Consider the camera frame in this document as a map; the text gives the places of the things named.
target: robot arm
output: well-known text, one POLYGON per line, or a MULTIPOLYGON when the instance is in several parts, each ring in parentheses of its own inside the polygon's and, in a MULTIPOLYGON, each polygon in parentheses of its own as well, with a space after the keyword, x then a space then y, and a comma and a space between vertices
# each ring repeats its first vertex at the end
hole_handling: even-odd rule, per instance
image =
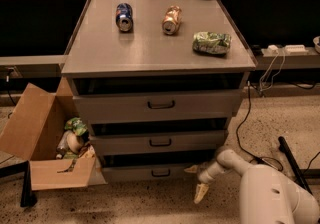
POLYGON ((240 220, 242 224, 316 224, 319 206, 306 190, 267 165, 252 165, 233 150, 221 147, 209 163, 193 166, 197 173, 195 203, 199 203, 218 174, 234 170, 241 176, 240 220))

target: blue can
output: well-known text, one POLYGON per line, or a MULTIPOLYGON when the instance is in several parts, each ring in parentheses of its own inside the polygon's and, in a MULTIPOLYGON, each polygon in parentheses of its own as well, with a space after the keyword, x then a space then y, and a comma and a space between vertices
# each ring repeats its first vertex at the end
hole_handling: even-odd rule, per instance
POLYGON ((133 27, 132 8, 127 3, 121 3, 117 7, 116 24, 120 31, 128 32, 133 27))

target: drawer handle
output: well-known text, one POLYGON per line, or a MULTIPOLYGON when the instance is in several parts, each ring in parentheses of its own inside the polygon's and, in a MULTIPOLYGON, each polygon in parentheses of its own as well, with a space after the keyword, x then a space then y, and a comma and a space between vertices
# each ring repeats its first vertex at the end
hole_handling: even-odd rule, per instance
POLYGON ((166 143, 166 142, 154 143, 154 142, 152 141, 152 139, 149 140, 149 145, 150 145, 151 147, 169 147, 169 146, 171 146, 171 144, 172 144, 171 138, 168 140, 167 143, 166 143))
POLYGON ((168 104, 153 104, 150 101, 148 101, 148 107, 150 109, 166 109, 166 108, 173 108, 176 105, 176 102, 172 100, 168 104))
POLYGON ((151 175, 154 178, 169 177, 171 175, 171 171, 170 169, 168 169, 167 171, 161 171, 161 172, 160 171, 156 172, 152 170, 151 175))

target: floor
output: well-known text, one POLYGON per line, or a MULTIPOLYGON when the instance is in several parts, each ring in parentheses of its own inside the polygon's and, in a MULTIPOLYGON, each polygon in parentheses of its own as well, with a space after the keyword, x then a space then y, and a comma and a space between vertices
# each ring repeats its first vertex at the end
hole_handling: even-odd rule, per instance
MULTIPOLYGON (((285 137, 300 168, 320 151, 320 88, 272 88, 259 97, 251 89, 251 112, 239 130, 242 146, 258 156, 281 161, 283 173, 294 179, 287 158, 279 151, 278 137, 285 137)), ((244 100, 229 127, 226 145, 246 160, 251 157, 240 150, 235 131, 248 112, 249 99, 244 100)), ((0 130, 7 122, 12 107, 0 108, 0 130)), ((0 152, 1 167, 19 159, 0 152)), ((320 157, 311 167, 317 168, 320 157)), ((1 223, 215 223, 238 224, 240 177, 234 172, 218 176, 204 200, 195 205, 196 180, 126 182, 37 192, 34 207, 21 208, 22 174, 0 179, 1 223)), ((315 198, 320 200, 320 186, 310 181, 315 198)))

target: can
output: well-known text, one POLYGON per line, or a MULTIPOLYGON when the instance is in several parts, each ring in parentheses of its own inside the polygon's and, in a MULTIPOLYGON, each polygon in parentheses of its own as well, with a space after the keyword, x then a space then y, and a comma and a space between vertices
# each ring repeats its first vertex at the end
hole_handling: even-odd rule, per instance
POLYGON ((116 24, 123 32, 128 32, 133 27, 132 8, 129 4, 121 3, 117 6, 116 24))
POLYGON ((167 35, 173 35, 179 30, 181 23, 181 12, 179 6, 171 6, 166 12, 166 16, 162 21, 162 30, 167 35))

